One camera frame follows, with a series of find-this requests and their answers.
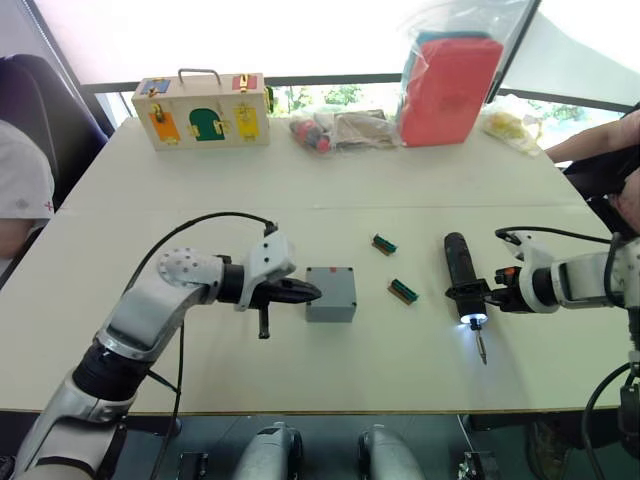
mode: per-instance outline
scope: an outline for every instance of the clear plastic bag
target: clear plastic bag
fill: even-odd
[[[529,0],[429,2],[405,23],[412,46],[396,121],[407,146],[463,142]]]
[[[297,112],[289,121],[296,140],[320,153],[355,147],[390,148],[400,143],[395,124],[379,109]]]
[[[480,128],[519,152],[536,156],[542,151],[537,144],[542,120],[515,95],[498,97],[486,105],[480,114]]]

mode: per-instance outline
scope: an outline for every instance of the green door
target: green door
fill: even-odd
[[[224,140],[224,131],[222,130],[220,117],[213,110],[196,108],[189,114],[189,122],[198,128],[199,135],[196,136],[198,142]]]

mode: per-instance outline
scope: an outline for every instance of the wooden box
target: wooden box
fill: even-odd
[[[182,75],[183,72],[207,75]],[[156,150],[269,143],[269,97],[260,73],[218,75],[181,69],[145,78],[132,98]]]

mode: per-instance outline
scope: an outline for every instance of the led light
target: led light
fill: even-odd
[[[487,317],[484,313],[470,313],[469,315],[465,315],[460,318],[460,321],[466,324],[471,323],[471,320],[475,320],[476,322],[478,322],[478,325],[482,325],[484,322],[489,320],[489,317]]]

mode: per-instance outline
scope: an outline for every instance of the gray plastic box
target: gray plastic box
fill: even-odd
[[[307,304],[307,322],[351,322],[356,313],[356,285],[351,267],[310,267],[306,281],[322,292]]]

